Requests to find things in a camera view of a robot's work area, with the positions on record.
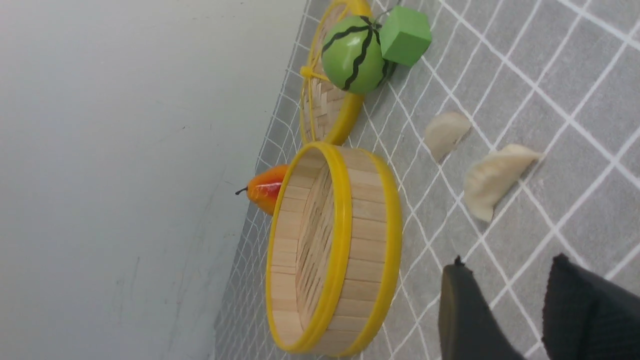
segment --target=gray floor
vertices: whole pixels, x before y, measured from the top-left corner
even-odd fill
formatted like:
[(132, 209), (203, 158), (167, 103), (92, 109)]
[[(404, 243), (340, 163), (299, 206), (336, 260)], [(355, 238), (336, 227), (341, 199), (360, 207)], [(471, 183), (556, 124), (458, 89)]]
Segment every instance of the gray floor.
[[(311, 0), (257, 166), (300, 148), (296, 100), (317, 19)], [(374, 13), (386, 1), (373, 4)], [(629, 0), (406, 0), (426, 12), (433, 43), (410, 71), (367, 98), (346, 146), (388, 160), (403, 203), (401, 282), (383, 329), (355, 359), (436, 360), (442, 267), (460, 254), (512, 344), (546, 359), (541, 308), (552, 256), (640, 295), (640, 3)], [(457, 110), (471, 134), (433, 162), (422, 132)], [(544, 152), (497, 206), (490, 225), (464, 206), (463, 176), (489, 151)], [(217, 323), (220, 360), (315, 359), (277, 349), (268, 331), (264, 268), (270, 218), (249, 210)]]

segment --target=green cube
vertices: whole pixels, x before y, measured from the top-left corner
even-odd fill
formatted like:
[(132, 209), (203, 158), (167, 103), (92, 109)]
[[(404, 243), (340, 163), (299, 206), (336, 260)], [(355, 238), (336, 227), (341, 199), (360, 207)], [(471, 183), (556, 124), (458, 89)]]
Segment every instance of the green cube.
[(382, 58), (413, 66), (431, 45), (431, 29), (427, 15), (396, 6), (380, 29)]

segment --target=bamboo basket lid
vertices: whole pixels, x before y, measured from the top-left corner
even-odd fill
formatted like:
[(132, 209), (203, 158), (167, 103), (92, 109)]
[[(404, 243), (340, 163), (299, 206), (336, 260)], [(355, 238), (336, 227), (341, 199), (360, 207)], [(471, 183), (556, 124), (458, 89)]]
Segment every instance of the bamboo basket lid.
[(342, 145), (358, 119), (364, 96), (347, 93), (326, 77), (322, 65), (324, 38), (340, 20), (350, 15), (371, 16), (365, 0), (334, 0), (324, 13), (311, 45), (307, 65), (300, 69), (300, 134), (303, 143), (324, 141)]

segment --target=toy food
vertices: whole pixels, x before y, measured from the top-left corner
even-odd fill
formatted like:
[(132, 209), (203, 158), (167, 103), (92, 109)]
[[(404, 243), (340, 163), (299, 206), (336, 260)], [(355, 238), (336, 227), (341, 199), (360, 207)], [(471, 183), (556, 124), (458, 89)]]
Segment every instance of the toy food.
[(440, 160), (456, 148), (462, 136), (471, 128), (471, 122), (456, 112), (442, 113), (427, 125), (424, 130), (424, 144), (427, 145), (433, 159)]
[(322, 63), (331, 82), (344, 91), (366, 94), (382, 83), (392, 62), (382, 58), (381, 25), (366, 16), (349, 16), (324, 38)]
[(254, 202), (258, 208), (269, 215), (273, 215), (278, 193), (282, 186), (282, 179), (287, 173), (287, 165), (278, 165), (259, 175), (256, 175), (246, 188), (236, 191), (236, 195), (246, 192), (246, 196)]
[(490, 222), (493, 207), (518, 181), (524, 170), (542, 154), (522, 145), (509, 144), (471, 167), (465, 178), (465, 203), (471, 215)]

